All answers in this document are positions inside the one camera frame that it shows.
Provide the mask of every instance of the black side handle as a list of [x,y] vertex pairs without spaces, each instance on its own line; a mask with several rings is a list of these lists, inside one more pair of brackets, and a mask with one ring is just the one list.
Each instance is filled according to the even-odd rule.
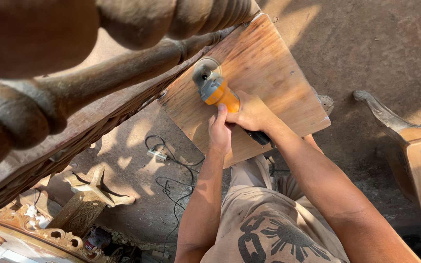
[[260,145],[266,145],[271,142],[269,136],[267,136],[265,133],[261,131],[248,131],[243,129],[253,140],[255,140]]

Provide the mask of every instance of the yellow angle grinder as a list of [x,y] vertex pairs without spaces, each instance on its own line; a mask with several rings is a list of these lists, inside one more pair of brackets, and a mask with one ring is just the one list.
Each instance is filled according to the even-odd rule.
[[[196,62],[193,81],[201,99],[208,105],[227,105],[228,112],[238,112],[240,101],[229,87],[227,80],[222,76],[219,63],[212,57],[203,57]],[[270,138],[261,131],[248,131],[243,129],[253,140],[260,145],[271,142]]]

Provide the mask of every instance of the wooden stool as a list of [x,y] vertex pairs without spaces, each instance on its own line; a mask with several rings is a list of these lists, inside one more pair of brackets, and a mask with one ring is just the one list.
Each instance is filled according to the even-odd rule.
[[[356,90],[352,95],[355,100],[366,103],[383,132],[399,142],[407,163],[407,172],[400,170],[401,166],[390,152],[384,152],[384,156],[393,169],[403,194],[411,201],[415,199],[415,195],[421,208],[421,124],[417,125],[397,116],[365,90]],[[413,187],[407,181],[407,175]]]

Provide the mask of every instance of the concrete floor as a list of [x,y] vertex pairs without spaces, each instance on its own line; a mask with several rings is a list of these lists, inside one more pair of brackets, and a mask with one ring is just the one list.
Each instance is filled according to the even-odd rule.
[[[393,142],[376,126],[367,107],[351,97],[365,89],[401,117],[421,123],[421,0],[259,0],[308,81],[319,94],[335,101],[332,125],[314,134],[332,159],[395,227],[399,234],[421,235],[421,213],[407,201],[387,163],[375,147]],[[103,136],[101,142],[73,160],[75,172],[106,167],[105,185],[135,196],[131,206],[106,208],[97,223],[142,242],[164,242],[176,226],[173,202],[155,183],[157,176],[190,182],[190,174],[170,161],[151,160],[144,138],[159,135],[175,156],[187,163],[203,155],[156,102]],[[267,153],[277,168],[286,168],[277,150]],[[229,171],[224,171],[224,191]],[[171,182],[172,198],[189,188]],[[64,205],[72,196],[69,185],[55,178],[49,193]],[[177,232],[169,242],[176,242]]]

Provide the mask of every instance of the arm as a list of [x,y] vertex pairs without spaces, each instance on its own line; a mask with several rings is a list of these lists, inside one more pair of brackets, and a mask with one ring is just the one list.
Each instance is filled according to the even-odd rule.
[[209,119],[209,152],[181,219],[176,262],[200,262],[215,244],[222,203],[224,158],[231,146],[226,115],[227,107],[221,104],[218,115]]
[[351,262],[421,262],[339,167],[296,135],[258,96],[237,94],[240,111],[229,113],[227,121],[247,130],[261,130],[272,139]]

